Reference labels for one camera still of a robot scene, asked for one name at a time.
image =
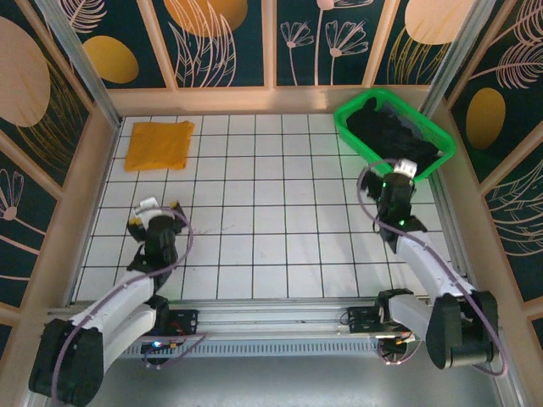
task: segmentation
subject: white grid floor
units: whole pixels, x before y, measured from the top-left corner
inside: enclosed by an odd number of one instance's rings
[[[195,123],[187,168],[123,170],[133,123],[150,120]],[[127,118],[73,299],[94,300],[123,275],[137,251],[126,231],[131,206],[151,195],[179,200],[196,233],[159,292],[169,299],[373,297],[392,287],[424,295],[357,205],[365,163],[330,114]],[[413,203],[450,260],[427,181]],[[186,243],[185,233],[179,253]]]

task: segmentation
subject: wire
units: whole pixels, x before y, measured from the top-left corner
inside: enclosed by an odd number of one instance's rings
[[[188,335],[190,337],[197,337],[199,335]],[[193,349],[195,349],[198,345],[200,345],[204,339],[207,337],[207,334],[203,334],[201,335],[201,338],[196,341],[195,343],[193,343],[192,345],[190,345],[183,353],[181,353],[179,356],[175,357],[175,358],[171,358],[171,359],[168,359],[166,362],[164,363],[161,363],[159,365],[153,365],[152,363],[150,363],[148,361],[148,357],[149,357],[149,354],[151,353],[151,351],[153,351],[154,349],[153,348],[149,348],[147,349],[147,352],[145,352],[145,355],[143,356],[143,363],[145,364],[145,367],[147,367],[148,369],[154,369],[156,371],[160,371],[162,369],[164,369],[165,367],[168,367],[168,366],[171,366],[171,365],[174,365],[175,363],[181,361],[181,359],[183,359],[185,356],[187,356],[188,354],[190,354]]]
[[[148,210],[156,210],[156,208],[145,209],[144,211],[142,211],[142,213],[147,212]],[[153,272],[148,273],[148,274],[142,274],[140,276],[134,277],[131,280],[127,281],[122,286],[118,286],[117,288],[115,288],[113,291],[108,293],[108,295],[106,295],[98,304],[96,304],[94,306],[94,308],[92,308],[91,312],[89,312],[88,315],[85,318],[83,318],[81,320],[81,322],[72,330],[70,335],[68,335],[68,337],[64,341],[64,343],[62,345],[62,348],[60,348],[59,356],[57,357],[57,361],[54,364],[53,380],[52,380],[52,383],[51,383],[51,398],[53,399],[53,402],[58,403],[58,401],[59,401],[58,385],[59,385],[60,366],[62,365],[62,361],[64,360],[64,357],[66,356],[66,352],[68,351],[68,348],[70,347],[70,344],[74,340],[74,337],[76,337],[77,333],[85,326],[85,324],[87,324],[90,320],[92,320],[96,316],[96,314],[109,301],[111,301],[111,299],[113,299],[121,291],[127,289],[131,284],[134,284],[136,282],[139,282],[141,280],[145,280],[145,279],[148,279],[148,278],[154,278],[156,276],[160,276],[162,274],[165,274],[165,273],[168,273],[168,272],[174,270],[177,266],[179,266],[185,260],[185,258],[187,258],[188,254],[190,253],[191,249],[193,248],[194,230],[193,230],[193,227],[191,226],[190,222],[188,221],[187,217],[185,215],[182,215],[182,214],[176,212],[175,210],[170,209],[170,208],[160,208],[160,210],[162,212],[165,212],[167,214],[170,214],[170,215],[173,215],[173,216],[177,217],[178,219],[182,220],[183,223],[185,223],[185,225],[187,225],[187,228],[188,228],[187,250],[185,251],[185,253],[183,255],[181,255],[179,257],[179,259],[177,259],[177,261],[175,263],[172,263],[171,265],[168,265],[163,269],[153,271]],[[205,338],[205,335],[203,335],[201,337],[201,339],[199,341],[197,341],[188,350],[192,350],[192,348],[195,345],[199,344],[201,341],[203,341],[204,338]]]
[[[375,220],[376,223],[379,226],[381,226],[382,228],[384,228],[384,229],[386,229],[388,231],[392,231],[393,233],[396,233],[396,234],[398,234],[398,235],[400,235],[402,237],[406,237],[406,238],[412,240],[413,242],[421,245],[424,248],[424,250],[426,250],[428,253],[430,253],[430,255],[432,257],[434,257],[434,259],[439,263],[439,265],[441,266],[441,268],[443,269],[443,271],[445,272],[447,277],[449,277],[449,280],[451,280],[451,282],[456,286],[456,288],[458,288],[458,290],[462,293],[462,295],[467,300],[469,305],[473,308],[473,311],[475,311],[475,314],[477,314],[477,316],[479,317],[481,322],[483,322],[484,328],[489,333],[490,337],[492,338],[492,341],[495,343],[495,345],[498,348],[499,353],[501,355],[502,365],[501,365],[501,370],[498,371],[498,372],[491,371],[489,369],[484,368],[483,366],[478,366],[478,365],[474,365],[473,368],[475,368],[478,371],[481,371],[484,374],[487,374],[489,376],[493,376],[493,377],[505,376],[507,374],[507,372],[509,371],[509,361],[507,359],[505,346],[503,345],[503,342],[500,340],[500,337],[498,336],[498,334],[496,333],[496,331],[494,330],[494,328],[490,324],[490,321],[488,320],[488,318],[484,315],[483,310],[481,310],[479,308],[477,303],[475,303],[473,298],[471,298],[471,295],[467,292],[466,288],[464,288],[464,286],[462,285],[461,280],[459,279],[459,277],[457,277],[452,271],[450,271],[447,264],[435,252],[435,250],[433,250],[431,247],[427,246],[422,240],[420,240],[419,238],[413,236],[410,233],[405,233],[404,231],[402,231],[402,230],[400,230],[398,228],[395,228],[395,227],[393,227],[391,225],[388,225],[388,224],[384,223],[383,221],[381,221],[379,219],[375,219],[375,217],[372,216],[370,211],[367,209],[366,204],[362,200],[362,191],[361,191],[362,181],[364,180],[364,177],[366,176],[368,171],[371,168],[374,168],[374,167],[376,167],[378,165],[381,165],[381,164],[396,164],[397,162],[398,162],[397,159],[384,159],[382,161],[378,161],[376,163],[369,164],[364,170],[362,170],[362,172],[358,176],[358,180],[356,182],[356,196],[358,197],[358,204],[361,206],[364,213],[371,220]]]
[[[413,349],[413,351],[410,354],[408,354],[407,356],[403,355],[400,360],[394,360],[391,362],[390,360],[386,359],[386,357],[390,354],[383,354],[383,343],[379,341],[377,345],[377,355],[379,356],[379,359],[381,359],[386,365],[401,365],[402,363],[406,363],[410,358],[412,358],[415,355],[415,353],[421,347],[422,343],[423,341],[418,341],[417,346]]]

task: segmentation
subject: green plastic tray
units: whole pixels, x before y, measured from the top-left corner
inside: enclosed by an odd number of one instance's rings
[[[428,177],[432,172],[437,170],[447,159],[452,157],[456,151],[456,144],[451,135],[446,131],[441,130],[435,123],[430,121],[426,116],[417,112],[414,108],[408,105],[406,102],[398,98],[392,92],[385,89],[370,89],[358,95],[356,98],[344,104],[333,114],[333,119],[339,130],[341,138],[353,148],[360,156],[362,156],[368,163],[375,163],[386,159],[388,157],[379,157],[377,153],[371,150],[364,142],[361,142],[358,137],[349,131],[347,128],[347,119],[356,110],[361,109],[366,100],[369,98],[377,99],[377,110],[381,109],[384,102],[392,104],[398,112],[409,119],[415,124],[423,134],[424,140],[431,142],[442,153],[437,161],[430,165],[425,171],[415,177],[415,181],[421,181]],[[392,172],[392,167],[388,164],[381,164],[376,167],[376,170],[381,173],[382,176]]]

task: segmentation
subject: yellow cloth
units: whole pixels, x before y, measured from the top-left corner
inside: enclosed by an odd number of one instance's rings
[[[194,123],[134,123],[125,171],[182,170]]]

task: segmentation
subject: white robotic arm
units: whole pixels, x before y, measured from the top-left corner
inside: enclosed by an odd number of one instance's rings
[[[87,405],[105,372],[134,341],[147,332],[171,332],[166,327],[171,322],[168,302],[156,293],[178,261],[176,234],[186,226],[186,218],[179,203],[163,210],[155,198],[143,200],[133,215],[127,228],[142,244],[134,260],[115,287],[94,304],[68,321],[55,319],[46,325],[29,380],[31,391],[53,395],[54,367],[60,358],[54,387],[58,399]],[[186,333],[195,333],[195,328]]]
[[[403,326],[403,331],[423,339],[430,359],[440,369],[490,362],[498,355],[496,301],[492,294],[477,291],[448,266],[437,254],[426,227],[411,214],[416,170],[414,163],[403,159],[396,162],[393,173],[383,178],[363,171],[357,184],[377,203],[375,221],[381,226],[381,237],[411,267],[429,296],[430,306],[409,290],[379,293],[375,308],[380,322],[387,328]],[[351,326],[353,321],[367,318],[364,315],[371,318],[372,312],[351,309]],[[396,339],[380,339],[379,346],[388,348],[389,354],[405,352],[406,346],[399,348],[398,343],[405,345]]]

